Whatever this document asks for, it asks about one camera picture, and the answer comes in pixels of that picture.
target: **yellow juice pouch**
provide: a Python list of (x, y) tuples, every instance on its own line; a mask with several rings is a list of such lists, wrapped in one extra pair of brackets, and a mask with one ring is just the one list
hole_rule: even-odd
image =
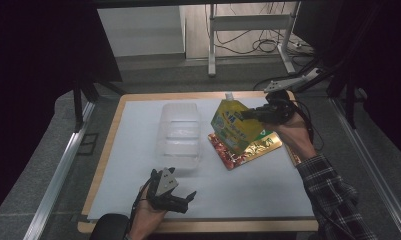
[(235, 100), (232, 93), (225, 94), (212, 119), (211, 125), (216, 136), (235, 154), (242, 154), (263, 131), (262, 124), (256, 119), (244, 119), (241, 111), (248, 108)]

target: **plastic container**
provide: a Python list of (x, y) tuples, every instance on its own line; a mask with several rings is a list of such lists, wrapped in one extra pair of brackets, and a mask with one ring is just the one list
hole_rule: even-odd
[(195, 103), (163, 106), (156, 154), (164, 167), (195, 169), (200, 153), (200, 115)]
[(248, 108), (235, 100), (231, 92), (225, 93), (212, 119), (211, 125), (216, 137), (230, 152), (241, 155), (263, 131), (262, 124), (256, 119), (243, 119), (241, 111)]

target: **plaid shirt sleeve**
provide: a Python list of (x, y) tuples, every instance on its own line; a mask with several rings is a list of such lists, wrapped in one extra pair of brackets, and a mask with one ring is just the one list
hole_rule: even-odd
[(318, 155), (303, 161), (297, 169), (311, 200), (321, 237), (327, 240), (349, 239), (334, 225), (336, 223), (354, 239), (377, 239), (356, 208), (358, 192), (344, 182), (325, 156)]

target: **gray floor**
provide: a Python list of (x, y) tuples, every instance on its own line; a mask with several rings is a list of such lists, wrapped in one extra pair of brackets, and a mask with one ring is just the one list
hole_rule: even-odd
[[(207, 76), (205, 61), (181, 61), (168, 59), (138, 61), (138, 68), (130, 68), (131, 59), (120, 59), (123, 83), (116, 85), (130, 93), (190, 92), (190, 91), (241, 91), (253, 90), (259, 81), (285, 75), (278, 57), (260, 59), (232, 59), (218, 61), (216, 78)], [(380, 239), (401, 239), (401, 235), (385, 203), (381, 200), (374, 183), (368, 177), (361, 160), (355, 152), (346, 132), (331, 104), (325, 96), (327, 82), (298, 94), (297, 98), (310, 109), (312, 120), (325, 143), (322, 152), (332, 164), (360, 192), (359, 208), (370, 227)], [(261, 84), (256, 90), (263, 89)], [(88, 239), (76, 229), (86, 194), (88, 192), (102, 146), (107, 136), (119, 96), (97, 86), (100, 99), (96, 103), (86, 134), (98, 135), (92, 154), (90, 149), (80, 147), (79, 153), (61, 194), (52, 210), (42, 239)], [(49, 181), (60, 161), (74, 127), (73, 99), (68, 93), (56, 102), (56, 114), (32, 156), (25, 171), (0, 208), (0, 239), (22, 239), (44, 195)], [(369, 119), (360, 103), (356, 104), (356, 123), (381, 174), (401, 203), (401, 153)], [(322, 141), (316, 137), (316, 147)], [(307, 239), (309, 233), (300, 233), (297, 239)], [(169, 239), (171, 236), (155, 236)], [(181, 239), (194, 236), (180, 236)], [(213, 235), (200, 238), (225, 239), (228, 236)], [(229, 239), (272, 239), (270, 234), (247, 234), (230, 236)]]

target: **table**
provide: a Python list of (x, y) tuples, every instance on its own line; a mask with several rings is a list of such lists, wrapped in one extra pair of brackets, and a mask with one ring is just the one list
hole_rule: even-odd
[[(119, 102), (110, 131), (104, 146), (96, 174), (94, 176), (82, 214), (88, 215), (93, 206), (94, 198), (100, 187), (103, 174), (106, 170), (109, 157), (112, 153), (113, 142), (117, 136), (119, 124), (121, 123), (125, 105), (128, 101), (152, 101), (152, 100), (179, 100), (179, 99), (222, 99), (222, 92), (201, 93), (166, 93), (166, 94), (130, 94), (124, 95)], [(262, 92), (235, 92), (236, 99), (262, 98)], [(89, 233), (93, 230), (95, 223), (79, 222), (78, 230)], [(254, 220), (237, 219), (234, 221), (220, 219), (181, 219), (165, 220), (158, 233), (184, 233), (184, 232), (262, 232), (262, 231), (316, 231), (318, 228), (316, 220), (312, 217), (287, 217), (287, 218), (258, 218)]]

